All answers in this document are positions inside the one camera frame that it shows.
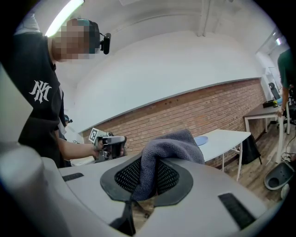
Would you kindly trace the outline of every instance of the blue plate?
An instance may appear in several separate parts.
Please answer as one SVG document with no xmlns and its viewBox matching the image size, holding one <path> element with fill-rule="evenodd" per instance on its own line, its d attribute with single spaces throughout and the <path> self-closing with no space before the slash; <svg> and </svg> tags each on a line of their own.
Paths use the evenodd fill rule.
<svg viewBox="0 0 296 237">
<path fill-rule="evenodd" d="M 206 144 L 208 142 L 208 137 L 206 137 L 206 136 L 195 137 L 194 141 L 196 142 L 196 144 L 198 146 L 201 146 L 201 145 Z"/>
</svg>

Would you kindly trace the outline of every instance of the desk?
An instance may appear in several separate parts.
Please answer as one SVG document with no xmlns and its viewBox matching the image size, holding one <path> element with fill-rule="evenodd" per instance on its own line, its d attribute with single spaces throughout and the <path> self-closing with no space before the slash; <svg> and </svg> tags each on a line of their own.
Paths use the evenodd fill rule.
<svg viewBox="0 0 296 237">
<path fill-rule="evenodd" d="M 284 117 L 277 117 L 277 111 L 279 107 L 267 107 L 263 108 L 262 105 L 258 105 L 251 112 L 245 115 L 245 123 L 246 123 L 246 131 L 250 131 L 249 120 L 250 119 L 265 119 L 265 132 L 267 132 L 267 118 L 276 118 L 279 123 L 279 139 L 278 139 L 278 147 L 277 147 L 277 157 L 276 163 L 281 162 L 281 154 L 283 150 L 283 135 L 284 135 Z M 290 114 L 288 103 L 286 105 L 287 112 L 287 134 L 290 134 Z"/>
<path fill-rule="evenodd" d="M 222 155 L 222 171 L 224 172 L 224 153 L 233 150 L 235 153 L 240 154 L 239 169 L 236 177 L 236 181 L 238 181 L 241 172 L 242 142 L 250 135 L 250 132 L 220 129 L 203 134 L 203 136 L 208 137 L 208 142 L 199 146 L 203 153 L 204 161 L 206 162 Z"/>
</svg>

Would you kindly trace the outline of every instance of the green shirt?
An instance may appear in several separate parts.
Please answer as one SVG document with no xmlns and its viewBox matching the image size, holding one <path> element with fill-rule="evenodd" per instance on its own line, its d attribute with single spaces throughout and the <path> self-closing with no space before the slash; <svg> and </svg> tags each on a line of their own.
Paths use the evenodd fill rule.
<svg viewBox="0 0 296 237">
<path fill-rule="evenodd" d="M 283 87 L 287 89 L 289 89 L 290 85 L 296 87 L 296 67 L 294 65 L 292 51 L 287 50 L 281 53 L 278 57 L 277 65 Z"/>
</svg>

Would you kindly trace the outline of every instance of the black bag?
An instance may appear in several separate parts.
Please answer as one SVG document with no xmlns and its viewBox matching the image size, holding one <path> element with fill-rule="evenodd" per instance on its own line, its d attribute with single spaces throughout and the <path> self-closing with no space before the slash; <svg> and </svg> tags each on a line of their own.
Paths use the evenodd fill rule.
<svg viewBox="0 0 296 237">
<path fill-rule="evenodd" d="M 260 163 L 262 165 L 262 161 L 260 158 L 261 154 L 258 151 L 257 145 L 255 143 L 255 139 L 251 134 L 246 140 L 242 142 L 242 164 L 248 164 L 253 160 L 259 157 Z"/>
</svg>

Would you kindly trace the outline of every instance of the table leg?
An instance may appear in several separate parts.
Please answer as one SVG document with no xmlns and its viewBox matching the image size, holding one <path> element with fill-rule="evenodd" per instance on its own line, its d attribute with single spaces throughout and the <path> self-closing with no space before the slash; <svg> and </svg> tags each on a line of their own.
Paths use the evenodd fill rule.
<svg viewBox="0 0 296 237">
<path fill-rule="evenodd" d="M 222 154 L 222 172 L 224 172 L 224 153 Z"/>
<path fill-rule="evenodd" d="M 279 123 L 279 139 L 278 139 L 278 147 L 277 147 L 277 157 L 276 157 L 276 163 L 281 162 L 281 154 L 283 150 L 283 136 L 284 136 L 284 117 L 278 117 L 278 123 Z"/>
<path fill-rule="evenodd" d="M 267 132 L 267 118 L 265 118 L 265 132 Z"/>
<path fill-rule="evenodd" d="M 237 171 L 236 181 L 239 180 L 240 173 L 241 173 L 241 159 L 242 159 L 242 142 L 240 143 L 240 159 L 239 159 L 239 170 Z"/>
<path fill-rule="evenodd" d="M 289 106 L 288 103 L 286 105 L 286 112 L 287 112 L 287 134 L 290 134 L 290 112 L 289 112 Z"/>
<path fill-rule="evenodd" d="M 245 124 L 246 124 L 246 131 L 250 131 L 250 126 L 249 126 L 249 120 L 245 118 Z"/>
</svg>

